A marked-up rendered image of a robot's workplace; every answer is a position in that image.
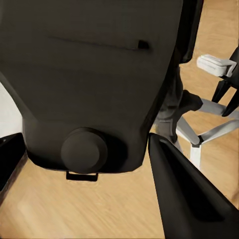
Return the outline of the digital camera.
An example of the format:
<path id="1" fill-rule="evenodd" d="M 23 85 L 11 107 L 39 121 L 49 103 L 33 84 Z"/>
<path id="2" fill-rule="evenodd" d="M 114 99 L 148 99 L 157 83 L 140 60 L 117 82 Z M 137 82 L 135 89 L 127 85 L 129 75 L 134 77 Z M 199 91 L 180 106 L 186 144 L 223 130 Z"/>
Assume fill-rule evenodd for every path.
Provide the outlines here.
<path id="1" fill-rule="evenodd" d="M 67 180 L 139 168 L 203 3 L 0 0 L 0 83 L 28 158 Z"/>

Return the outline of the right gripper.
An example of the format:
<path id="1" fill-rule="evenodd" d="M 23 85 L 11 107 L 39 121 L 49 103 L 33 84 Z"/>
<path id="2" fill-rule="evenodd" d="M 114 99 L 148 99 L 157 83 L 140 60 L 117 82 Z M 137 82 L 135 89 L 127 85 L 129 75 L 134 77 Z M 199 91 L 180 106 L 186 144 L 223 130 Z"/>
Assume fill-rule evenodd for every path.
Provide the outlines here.
<path id="1" fill-rule="evenodd" d="M 239 108 L 239 46 L 236 48 L 229 60 L 236 62 L 236 66 L 232 71 L 231 77 L 222 76 L 222 81 L 219 81 L 211 102 L 219 103 L 220 99 L 228 91 L 230 87 L 237 89 L 222 117 L 227 117 L 235 109 Z"/>

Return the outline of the camera tripod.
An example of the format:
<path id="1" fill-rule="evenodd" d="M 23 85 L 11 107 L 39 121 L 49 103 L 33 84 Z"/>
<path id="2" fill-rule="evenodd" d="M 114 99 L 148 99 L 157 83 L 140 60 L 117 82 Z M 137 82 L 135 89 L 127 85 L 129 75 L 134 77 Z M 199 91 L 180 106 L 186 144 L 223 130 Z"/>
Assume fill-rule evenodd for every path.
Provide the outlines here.
<path id="1" fill-rule="evenodd" d="M 178 65 L 172 85 L 154 121 L 155 132 L 169 139 L 181 152 L 178 141 L 180 135 L 191 143 L 190 161 L 200 170 L 202 144 L 239 128 L 239 109 L 235 109 L 227 118 L 232 120 L 204 133 L 196 135 L 182 115 L 188 111 L 201 111 L 222 116 L 227 106 L 200 98 L 183 89 Z"/>

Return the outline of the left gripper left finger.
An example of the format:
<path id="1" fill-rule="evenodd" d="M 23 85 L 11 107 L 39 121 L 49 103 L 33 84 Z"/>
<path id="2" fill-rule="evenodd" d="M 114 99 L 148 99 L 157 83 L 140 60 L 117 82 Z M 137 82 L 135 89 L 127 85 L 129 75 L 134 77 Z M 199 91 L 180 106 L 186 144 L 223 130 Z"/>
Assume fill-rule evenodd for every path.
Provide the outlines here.
<path id="1" fill-rule="evenodd" d="M 0 193 L 26 152 L 21 132 L 0 138 Z"/>

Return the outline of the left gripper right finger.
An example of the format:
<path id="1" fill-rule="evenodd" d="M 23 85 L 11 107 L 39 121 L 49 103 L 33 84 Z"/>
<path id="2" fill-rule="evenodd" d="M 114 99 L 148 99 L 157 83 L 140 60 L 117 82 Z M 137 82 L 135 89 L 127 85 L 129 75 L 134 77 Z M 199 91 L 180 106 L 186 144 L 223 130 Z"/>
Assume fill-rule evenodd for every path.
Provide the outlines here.
<path id="1" fill-rule="evenodd" d="M 239 239 L 239 210 L 166 137 L 148 153 L 165 239 Z"/>

